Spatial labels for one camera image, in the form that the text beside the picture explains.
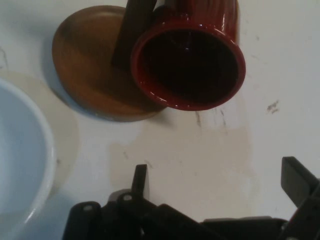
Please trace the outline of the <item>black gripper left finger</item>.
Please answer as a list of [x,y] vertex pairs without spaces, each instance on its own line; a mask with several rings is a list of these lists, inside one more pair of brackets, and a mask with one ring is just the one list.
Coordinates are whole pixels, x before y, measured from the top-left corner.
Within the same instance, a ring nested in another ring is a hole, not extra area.
[[65,240],[201,240],[201,225],[167,205],[145,198],[148,167],[137,165],[132,185],[101,206],[94,201],[74,205]]

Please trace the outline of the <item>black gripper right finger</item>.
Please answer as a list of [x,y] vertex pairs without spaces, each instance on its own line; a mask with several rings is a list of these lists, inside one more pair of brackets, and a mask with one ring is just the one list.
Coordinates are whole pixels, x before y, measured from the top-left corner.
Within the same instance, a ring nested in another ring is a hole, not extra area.
[[228,240],[318,240],[320,180],[295,157],[282,158],[281,187],[297,207],[289,220],[273,217],[207,219],[203,224]]

